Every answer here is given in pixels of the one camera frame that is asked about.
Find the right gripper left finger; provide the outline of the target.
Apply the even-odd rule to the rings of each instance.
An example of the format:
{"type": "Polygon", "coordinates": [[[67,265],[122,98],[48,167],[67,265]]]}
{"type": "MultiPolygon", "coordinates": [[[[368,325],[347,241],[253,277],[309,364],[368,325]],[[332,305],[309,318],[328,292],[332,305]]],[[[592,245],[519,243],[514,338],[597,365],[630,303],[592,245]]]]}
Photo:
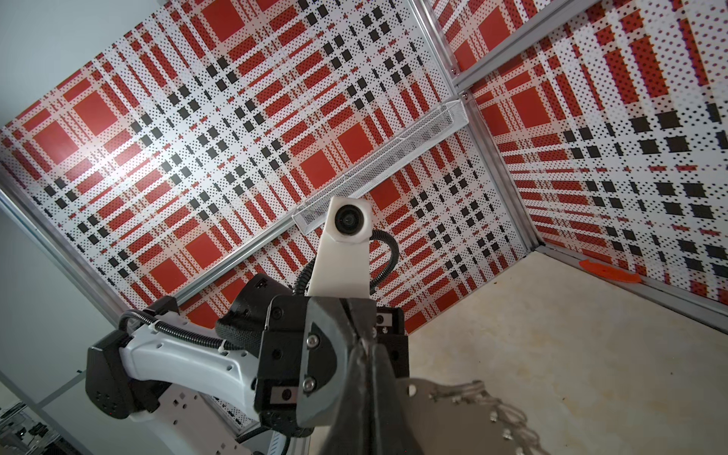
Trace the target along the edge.
{"type": "Polygon", "coordinates": [[[334,424],[320,454],[370,453],[370,393],[365,348],[352,350],[334,424]]]}

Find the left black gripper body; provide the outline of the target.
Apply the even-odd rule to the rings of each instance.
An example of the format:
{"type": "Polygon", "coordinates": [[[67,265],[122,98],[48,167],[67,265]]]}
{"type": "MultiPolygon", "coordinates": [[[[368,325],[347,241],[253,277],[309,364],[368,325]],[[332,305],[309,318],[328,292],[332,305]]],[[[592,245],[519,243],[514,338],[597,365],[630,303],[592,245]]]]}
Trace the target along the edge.
{"type": "Polygon", "coordinates": [[[396,377],[407,377],[404,313],[368,299],[280,295],[269,305],[256,375],[254,409],[263,426],[309,435],[334,423],[352,350],[383,345],[396,377]]]}

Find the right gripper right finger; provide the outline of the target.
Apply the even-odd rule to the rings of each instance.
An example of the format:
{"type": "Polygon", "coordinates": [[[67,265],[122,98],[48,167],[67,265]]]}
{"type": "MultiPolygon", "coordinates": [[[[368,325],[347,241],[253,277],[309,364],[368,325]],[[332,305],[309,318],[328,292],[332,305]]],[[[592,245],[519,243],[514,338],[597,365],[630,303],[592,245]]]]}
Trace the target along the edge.
{"type": "Polygon", "coordinates": [[[386,348],[374,344],[371,361],[373,454],[411,454],[411,433],[397,396],[394,370],[386,348]]]}

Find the silver keyring with red handle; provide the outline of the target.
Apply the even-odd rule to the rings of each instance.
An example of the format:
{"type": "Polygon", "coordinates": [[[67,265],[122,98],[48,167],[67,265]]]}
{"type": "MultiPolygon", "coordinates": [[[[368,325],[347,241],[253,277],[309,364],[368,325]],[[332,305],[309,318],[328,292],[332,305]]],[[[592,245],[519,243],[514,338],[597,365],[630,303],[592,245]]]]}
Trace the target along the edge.
{"type": "Polygon", "coordinates": [[[411,433],[426,454],[545,454],[526,414],[487,392],[481,380],[446,386],[396,383],[411,433]]]}

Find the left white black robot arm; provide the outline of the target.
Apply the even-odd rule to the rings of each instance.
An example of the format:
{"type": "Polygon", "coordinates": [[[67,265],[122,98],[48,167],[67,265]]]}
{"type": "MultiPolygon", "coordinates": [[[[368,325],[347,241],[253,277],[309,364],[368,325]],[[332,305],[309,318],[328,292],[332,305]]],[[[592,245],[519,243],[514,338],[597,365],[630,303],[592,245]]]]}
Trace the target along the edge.
{"type": "Polygon", "coordinates": [[[258,274],[213,330],[163,297],[89,348],[87,396],[113,418],[148,417],[177,454],[244,443],[206,396],[286,446],[326,427],[327,454],[419,454],[397,390],[409,373],[403,315],[379,309],[370,290],[368,271],[305,270],[295,286],[258,274]]]}

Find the red flat tag by wall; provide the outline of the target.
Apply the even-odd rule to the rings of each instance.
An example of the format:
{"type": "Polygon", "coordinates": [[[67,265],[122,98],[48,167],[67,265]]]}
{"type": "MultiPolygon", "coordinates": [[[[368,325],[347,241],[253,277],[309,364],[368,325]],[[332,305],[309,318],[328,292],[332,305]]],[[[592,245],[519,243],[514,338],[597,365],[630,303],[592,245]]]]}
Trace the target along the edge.
{"type": "Polygon", "coordinates": [[[585,271],[597,276],[600,279],[621,282],[622,284],[640,284],[642,279],[639,274],[635,274],[624,269],[613,267],[603,263],[595,263],[590,260],[579,261],[578,265],[585,271]]]}

